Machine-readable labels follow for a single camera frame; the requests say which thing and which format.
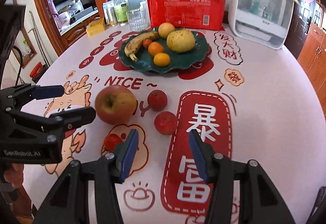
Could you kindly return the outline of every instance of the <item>yellow box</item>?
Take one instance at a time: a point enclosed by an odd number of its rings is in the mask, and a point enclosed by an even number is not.
[[[103,31],[105,31],[104,18],[89,23],[88,28],[86,28],[86,32],[89,37],[92,37]]]

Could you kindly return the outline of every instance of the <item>cable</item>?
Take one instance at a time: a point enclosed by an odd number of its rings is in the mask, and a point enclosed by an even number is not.
[[[19,53],[19,56],[21,57],[21,62],[20,62],[20,66],[19,66],[19,71],[18,71],[17,79],[16,79],[16,84],[15,84],[15,86],[16,86],[18,84],[19,76],[20,76],[20,73],[22,71],[22,52],[16,46],[13,46],[12,48],[15,49]]]

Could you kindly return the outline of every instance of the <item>banana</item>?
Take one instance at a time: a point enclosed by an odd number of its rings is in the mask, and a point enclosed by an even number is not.
[[[137,61],[138,58],[136,57],[135,54],[141,48],[142,42],[147,38],[150,40],[155,40],[158,37],[159,37],[159,33],[156,31],[150,31],[150,32],[146,32],[146,33],[136,36],[124,48],[124,52],[125,52],[126,56],[130,57],[133,61]]]

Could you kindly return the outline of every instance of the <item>small red apple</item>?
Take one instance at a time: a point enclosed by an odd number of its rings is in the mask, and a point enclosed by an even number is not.
[[[154,111],[162,111],[167,105],[167,96],[161,90],[153,90],[147,97],[148,105]]]
[[[104,138],[103,145],[106,150],[113,152],[115,150],[115,146],[121,142],[122,139],[117,134],[111,133]]]
[[[154,120],[156,130],[166,136],[171,135],[177,129],[177,124],[177,117],[169,111],[159,113]]]
[[[111,125],[125,123],[136,107],[135,95],[126,87],[117,84],[104,88],[95,99],[98,117]]]

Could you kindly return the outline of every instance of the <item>glass cup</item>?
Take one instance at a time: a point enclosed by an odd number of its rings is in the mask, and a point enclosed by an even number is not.
[[[148,27],[146,10],[135,9],[126,12],[128,23],[132,31],[142,31]]]

